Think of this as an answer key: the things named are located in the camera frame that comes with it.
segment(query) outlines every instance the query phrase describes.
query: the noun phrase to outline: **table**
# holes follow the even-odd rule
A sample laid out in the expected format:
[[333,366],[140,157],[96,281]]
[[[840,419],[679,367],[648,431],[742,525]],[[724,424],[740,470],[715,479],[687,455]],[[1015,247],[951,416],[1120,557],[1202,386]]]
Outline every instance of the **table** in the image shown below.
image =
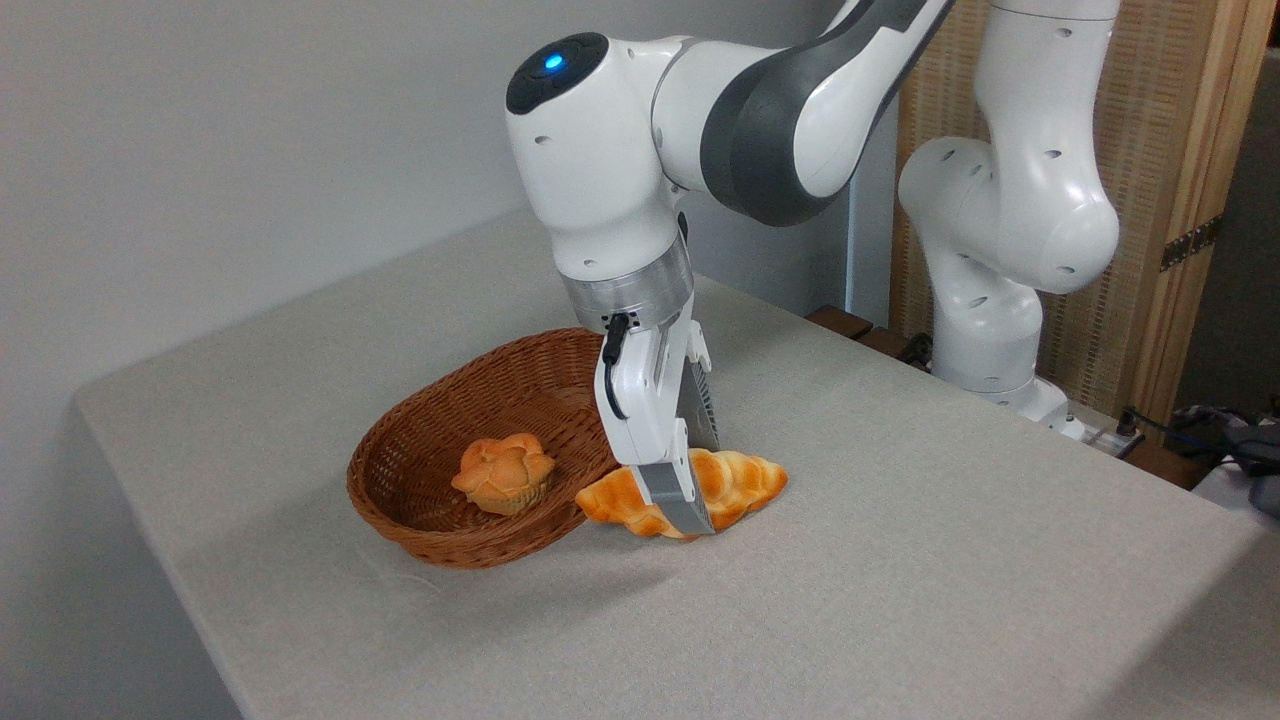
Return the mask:
[[387,409],[573,324],[529,211],[76,404],[246,717],[1280,714],[1280,536],[698,286],[724,445],[791,484],[692,543],[588,523],[460,571],[349,506]]
[[[919,370],[927,370],[925,363],[918,357],[918,348],[913,347],[914,338],[905,338],[887,328],[878,328],[870,320],[865,320],[851,313],[845,313],[831,305],[823,305],[805,315],[810,323],[817,323],[841,337],[856,341],[877,352],[909,361]],[[1208,468],[1188,460],[1175,452],[1165,450],[1158,442],[1147,442],[1142,434],[1125,438],[1126,447],[1112,446],[1117,438],[1114,434],[1117,420],[1108,418],[1092,407],[1071,404],[1071,413],[1085,425],[1085,445],[1093,443],[1089,433],[1105,430],[1107,437],[1097,446],[1098,450],[1114,456],[1120,456],[1125,462],[1139,468],[1170,482],[1183,489],[1192,489],[1208,474]]]

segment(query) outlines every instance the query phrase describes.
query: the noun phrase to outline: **bun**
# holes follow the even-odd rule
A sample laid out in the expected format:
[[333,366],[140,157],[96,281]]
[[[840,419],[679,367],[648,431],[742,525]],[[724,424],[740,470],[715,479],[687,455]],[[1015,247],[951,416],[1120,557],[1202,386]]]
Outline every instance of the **bun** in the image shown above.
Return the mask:
[[[781,465],[732,450],[692,448],[689,461],[716,532],[764,507],[787,484],[787,471]],[[676,530],[657,505],[644,503],[630,468],[604,475],[579,491],[575,500],[588,518],[598,523],[621,523],[637,536],[695,537]]]
[[547,478],[554,466],[530,433],[484,438],[462,454],[460,471],[449,484],[480,510],[513,515],[547,495]]

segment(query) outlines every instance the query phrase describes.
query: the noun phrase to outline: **electrical cord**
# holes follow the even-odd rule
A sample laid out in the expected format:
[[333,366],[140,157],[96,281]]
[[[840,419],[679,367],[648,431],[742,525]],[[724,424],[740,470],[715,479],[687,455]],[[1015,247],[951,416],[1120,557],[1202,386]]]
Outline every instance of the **electrical cord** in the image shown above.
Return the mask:
[[626,338],[630,325],[631,319],[625,313],[611,316],[604,334],[604,350],[600,351],[600,360],[604,361],[604,397],[609,401],[613,416],[620,420],[626,420],[627,416],[618,406],[617,396],[613,395],[613,366],[622,359],[622,341]]
[[[1197,439],[1197,438],[1193,438],[1190,436],[1185,436],[1183,433],[1179,433],[1174,428],[1170,428],[1169,425],[1165,425],[1162,423],[1157,423],[1156,420],[1152,420],[1151,418],[1143,415],[1142,413],[1138,413],[1138,410],[1134,409],[1133,406],[1129,406],[1129,407],[1124,409],[1124,415],[1120,418],[1120,424],[1121,425],[1132,424],[1134,419],[1140,420],[1146,425],[1151,425],[1152,428],[1155,428],[1155,429],[1165,433],[1166,436],[1169,436],[1169,437],[1171,437],[1174,439],[1178,439],[1180,442],[1185,442],[1187,445],[1198,447],[1198,448],[1208,451],[1208,452],[1216,452],[1219,455],[1230,455],[1231,457],[1235,457],[1236,460],[1249,460],[1252,462],[1260,462],[1260,464],[1267,465],[1267,466],[1275,465],[1275,459],[1272,459],[1272,457],[1263,457],[1261,455],[1253,455],[1251,452],[1244,452],[1244,451],[1239,450],[1238,447],[1228,447],[1225,445],[1217,445],[1217,443],[1212,443],[1212,442],[1204,442],[1202,439]],[[1251,441],[1251,442],[1254,442],[1257,445],[1267,445],[1267,446],[1277,446],[1277,445],[1280,445],[1280,443],[1274,443],[1274,442],[1267,442],[1267,441]]]

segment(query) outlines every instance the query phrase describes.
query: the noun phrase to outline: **brown wicker basket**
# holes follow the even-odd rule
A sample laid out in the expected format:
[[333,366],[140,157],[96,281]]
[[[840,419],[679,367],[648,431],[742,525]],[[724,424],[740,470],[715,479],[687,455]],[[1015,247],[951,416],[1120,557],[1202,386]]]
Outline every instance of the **brown wicker basket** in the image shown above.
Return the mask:
[[[617,466],[593,395],[600,337],[550,331],[476,357],[390,409],[356,447],[347,493],[356,511],[410,555],[493,568],[579,527],[581,488]],[[556,460],[545,497],[509,516],[467,502],[449,480],[467,446],[517,432]]]

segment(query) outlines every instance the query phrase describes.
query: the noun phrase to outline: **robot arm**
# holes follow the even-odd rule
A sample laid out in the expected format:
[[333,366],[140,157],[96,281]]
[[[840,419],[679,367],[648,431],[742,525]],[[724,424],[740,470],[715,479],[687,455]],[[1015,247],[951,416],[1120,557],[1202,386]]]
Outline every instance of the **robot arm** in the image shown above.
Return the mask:
[[992,142],[932,140],[899,182],[933,284],[933,374],[1071,436],[1066,396],[1036,377],[1036,291],[1084,287],[1116,249],[1093,97],[1119,5],[996,0],[974,87]]
[[605,334],[595,395],[609,445],[678,530],[714,532],[687,451],[718,438],[676,201],[709,192],[772,225],[826,208],[952,3],[849,0],[785,50],[579,33],[512,77],[521,179],[579,320]]

